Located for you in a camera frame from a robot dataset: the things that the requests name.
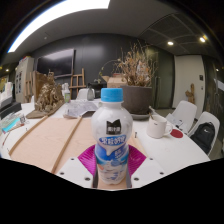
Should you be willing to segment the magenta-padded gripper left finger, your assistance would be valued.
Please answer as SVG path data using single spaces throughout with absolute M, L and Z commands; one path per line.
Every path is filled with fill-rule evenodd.
M 95 146 L 90 146 L 78 157 L 70 157 L 57 176 L 84 188 L 96 188 L 98 185 L 98 172 Z

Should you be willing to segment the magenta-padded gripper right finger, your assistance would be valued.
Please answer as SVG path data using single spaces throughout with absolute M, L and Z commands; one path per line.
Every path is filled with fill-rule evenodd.
M 165 176 L 164 169 L 155 159 L 146 157 L 134 146 L 129 146 L 126 174 L 128 188 L 140 188 Z

